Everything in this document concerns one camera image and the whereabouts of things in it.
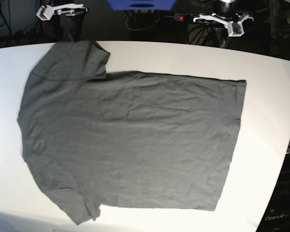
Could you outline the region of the grey T-shirt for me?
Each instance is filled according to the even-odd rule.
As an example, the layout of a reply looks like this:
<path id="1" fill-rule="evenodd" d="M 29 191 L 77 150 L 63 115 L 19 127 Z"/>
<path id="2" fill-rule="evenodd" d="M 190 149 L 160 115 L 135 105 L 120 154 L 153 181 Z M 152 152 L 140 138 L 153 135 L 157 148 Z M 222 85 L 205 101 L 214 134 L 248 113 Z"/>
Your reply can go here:
<path id="1" fill-rule="evenodd" d="M 54 44 L 29 74 L 18 115 L 40 189 L 75 223 L 100 206 L 214 211 L 247 83 L 107 73 L 95 42 Z"/>

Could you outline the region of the blue box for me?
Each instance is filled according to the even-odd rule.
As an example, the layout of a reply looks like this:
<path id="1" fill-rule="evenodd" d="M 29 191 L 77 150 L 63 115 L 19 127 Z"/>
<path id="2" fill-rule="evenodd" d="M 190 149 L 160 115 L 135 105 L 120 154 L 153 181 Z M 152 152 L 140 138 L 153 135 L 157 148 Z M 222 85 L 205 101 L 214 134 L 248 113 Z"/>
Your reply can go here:
<path id="1" fill-rule="evenodd" d="M 170 10 L 176 0 L 108 0 L 113 10 Z"/>

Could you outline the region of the black power strip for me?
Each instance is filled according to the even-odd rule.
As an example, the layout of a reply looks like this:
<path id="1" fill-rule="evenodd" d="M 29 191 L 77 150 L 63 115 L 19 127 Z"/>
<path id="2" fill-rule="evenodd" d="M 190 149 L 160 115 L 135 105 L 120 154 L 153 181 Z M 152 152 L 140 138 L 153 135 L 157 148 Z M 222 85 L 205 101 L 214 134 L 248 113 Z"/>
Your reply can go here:
<path id="1" fill-rule="evenodd" d="M 175 13 L 171 18 L 176 22 L 186 22 L 186 23 L 201 23 L 206 24 L 212 22 L 213 19 L 209 18 L 211 15 L 207 14 L 184 14 L 184 13 Z"/>

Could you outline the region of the black OpenArm base box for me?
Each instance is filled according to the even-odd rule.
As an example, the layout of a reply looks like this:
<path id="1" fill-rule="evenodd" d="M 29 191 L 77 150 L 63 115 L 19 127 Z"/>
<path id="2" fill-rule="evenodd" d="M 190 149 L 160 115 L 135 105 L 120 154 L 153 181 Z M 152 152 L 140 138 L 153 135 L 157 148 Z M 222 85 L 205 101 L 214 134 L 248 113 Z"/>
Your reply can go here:
<path id="1" fill-rule="evenodd" d="M 290 153 L 285 156 L 258 232 L 290 232 Z"/>

